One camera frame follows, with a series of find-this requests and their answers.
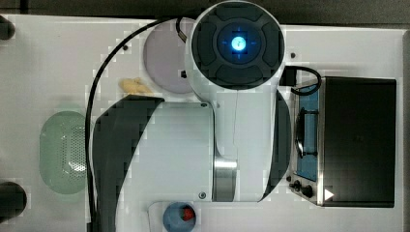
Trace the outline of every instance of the gray circular plate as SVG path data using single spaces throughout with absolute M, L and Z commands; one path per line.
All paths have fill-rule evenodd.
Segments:
M 184 70 L 185 44 L 175 29 L 176 19 L 159 24 L 148 36 L 144 45 L 144 65 L 151 79 L 162 89 L 175 94 L 192 92 Z M 183 18 L 181 30 L 188 35 L 194 20 Z

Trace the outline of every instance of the white tabletop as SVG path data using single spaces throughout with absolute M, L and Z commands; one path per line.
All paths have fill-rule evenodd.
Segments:
M 63 109 L 85 112 L 93 77 L 103 58 L 149 20 L 8 15 L 15 37 L 0 41 L 0 181 L 28 193 L 23 214 L 0 231 L 85 231 L 86 191 L 60 195 L 42 180 L 39 136 L 44 122 Z M 200 231 L 402 231 L 403 98 L 402 30 L 285 26 L 288 65 L 322 75 L 395 78 L 397 159 L 392 209 L 320 208 L 291 193 L 282 180 L 261 203 L 210 203 L 201 209 Z M 145 72 L 142 47 L 149 32 L 129 43 L 104 73 L 96 95 L 98 116 L 123 97 L 120 78 L 141 77 L 167 101 L 195 101 L 161 90 Z

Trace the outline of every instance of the black cable wire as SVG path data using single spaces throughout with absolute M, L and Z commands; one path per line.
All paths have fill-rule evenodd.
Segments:
M 181 20 L 182 17 L 177 18 L 177 21 L 175 22 L 175 30 L 177 31 L 179 38 L 181 38 L 181 40 L 185 43 L 187 41 L 187 35 L 185 35 L 185 33 L 181 31 Z
M 94 102 L 94 96 L 96 94 L 96 89 L 97 85 L 100 81 L 100 78 L 103 74 L 103 71 L 105 70 L 106 66 L 109 64 L 111 59 L 117 54 L 117 52 L 124 46 L 126 45 L 132 38 L 140 34 L 141 32 L 154 27 L 160 23 L 163 23 L 165 21 L 168 21 L 170 19 L 173 19 L 175 17 L 169 17 L 169 18 L 163 18 L 159 19 L 157 21 L 151 22 L 138 30 L 134 31 L 131 33 L 129 36 L 127 36 L 125 39 L 123 39 L 118 45 L 109 53 L 109 55 L 105 58 L 105 60 L 102 62 L 102 65 L 100 66 L 100 69 L 98 70 L 96 77 L 94 78 L 93 85 L 91 86 L 90 90 L 90 96 L 88 97 L 88 104 L 87 104 L 87 112 L 85 115 L 85 162 L 87 166 L 87 185 L 88 185 L 88 199 L 89 199 L 89 204 L 90 204 L 90 217 L 91 217 L 91 226 L 99 226 L 98 223 L 98 210 L 96 209 L 95 206 L 95 196 L 94 196 L 94 177 L 93 173 L 91 171 L 91 163 L 90 163 L 90 154 L 89 154 L 89 143 L 90 143 L 90 130 L 91 130 L 91 112 L 93 110 L 93 102 Z
M 309 95 L 315 93 L 317 90 L 319 90 L 320 85 L 322 85 L 322 76 L 321 76 L 320 73 L 317 72 L 316 70 L 313 70 L 313 69 L 310 69 L 310 68 L 307 68 L 307 67 L 302 67 L 302 66 L 286 66 L 286 68 L 288 68 L 288 69 L 294 69 L 294 70 L 306 71 L 306 72 L 309 72 L 309 73 L 312 73 L 312 74 L 316 75 L 317 83 L 316 83 L 316 86 L 315 86 L 313 89 L 311 89 L 311 90 L 309 90 L 309 91 L 307 91 L 307 92 L 300 92 L 300 91 L 297 91 L 296 89 L 292 88 L 292 89 L 291 89 L 291 92 L 292 92 L 293 94 L 295 94 L 295 95 L 299 95 L 299 96 L 309 96 Z

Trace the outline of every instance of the blue led light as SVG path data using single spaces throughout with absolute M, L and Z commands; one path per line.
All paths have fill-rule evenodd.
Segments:
M 234 50 L 242 51 L 245 47 L 247 47 L 247 42 L 243 37 L 235 37 L 232 40 L 231 45 Z

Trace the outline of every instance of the black object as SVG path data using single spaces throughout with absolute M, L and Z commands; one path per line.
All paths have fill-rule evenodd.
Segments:
M 0 16 L 0 40 L 9 40 L 15 34 L 15 26 L 3 16 Z
M 182 40 L 182 42 L 187 41 L 187 35 L 184 34 L 184 32 L 181 30 L 180 24 L 181 24 L 182 17 L 178 17 L 177 21 L 175 22 L 175 29 L 177 30 L 179 38 Z
M 324 206 L 394 206 L 395 98 L 393 79 L 326 77 Z
M 301 192 L 303 195 L 305 195 L 307 198 L 311 198 L 313 196 L 313 189 L 311 188 L 310 185 L 307 185 L 305 187 L 301 188 Z
M 93 169 L 97 189 L 97 231 L 115 231 L 115 212 L 139 139 L 163 99 L 129 95 L 96 122 Z
M 300 191 L 301 187 L 302 187 L 302 184 L 299 181 L 295 181 L 293 184 L 289 184 L 289 186 L 291 188 L 293 188 L 294 190 L 296 190 L 296 191 Z
M 284 67 L 282 76 L 280 77 L 279 85 L 280 86 L 296 86 L 296 69 L 289 67 Z
M 187 78 L 187 72 L 181 71 L 181 78 Z
M 234 50 L 231 42 L 235 37 L 244 38 L 247 48 Z M 224 88 L 243 90 L 263 84 L 277 72 L 284 56 L 284 38 L 279 25 L 259 7 L 226 2 L 200 19 L 191 49 L 206 78 Z
M 19 3 L 20 3 L 20 13 L 22 15 L 28 15 L 28 11 L 31 5 L 30 0 L 19 0 Z
M 307 114 L 318 114 L 317 110 L 309 111 L 304 108 L 299 112 L 298 118 L 296 119 L 296 134 L 295 134 L 295 146 L 296 151 L 298 152 L 299 157 L 302 159 L 305 155 L 315 155 L 317 152 L 307 153 L 304 151 L 304 142 L 305 142 L 305 115 Z
M 24 189 L 13 182 L 0 184 L 0 223 L 20 215 L 27 204 Z
M 282 76 L 280 77 L 279 85 L 280 86 L 292 86 L 292 87 L 296 86 L 296 74 L 298 70 L 314 74 L 317 78 L 317 84 L 315 88 L 307 92 L 300 92 L 294 88 L 291 89 L 291 92 L 299 96 L 308 96 L 308 95 L 315 93 L 320 88 L 320 85 L 322 84 L 322 76 L 316 70 L 313 70 L 307 67 L 286 66 L 283 70 Z
M 274 149 L 272 151 L 271 172 L 263 200 L 278 185 L 289 166 L 291 151 L 291 128 L 289 107 L 283 96 L 277 91 L 275 115 Z
M 118 43 L 117 46 L 115 46 L 115 48 L 111 51 L 111 53 L 109 53 L 109 55 L 105 58 L 102 65 L 100 66 L 96 74 L 96 77 L 94 78 L 93 85 L 91 86 L 91 90 L 90 90 L 90 96 L 88 98 L 87 112 L 85 114 L 85 163 L 87 166 L 88 201 L 90 204 L 90 218 L 91 218 L 91 221 L 87 224 L 87 231 L 100 231 L 101 230 L 99 223 L 96 222 L 98 209 L 96 209 L 95 207 L 94 177 L 93 177 L 93 173 L 91 172 L 90 153 L 88 150 L 88 147 L 90 145 L 90 133 L 91 133 L 90 132 L 91 130 L 91 111 L 93 110 L 94 96 L 96 94 L 96 90 L 97 90 L 97 86 L 99 84 L 100 78 L 106 66 L 111 61 L 111 59 L 115 56 L 115 54 L 117 54 L 117 52 L 122 47 L 124 47 L 130 40 L 132 40 L 132 38 L 134 38 L 141 32 L 144 32 L 148 28 L 154 27 L 160 23 L 163 23 L 173 18 L 175 17 L 159 19 L 157 21 L 151 22 L 147 24 L 146 26 L 143 26 L 139 28 L 138 30 L 132 32 L 129 36 L 127 36 L 120 43 Z

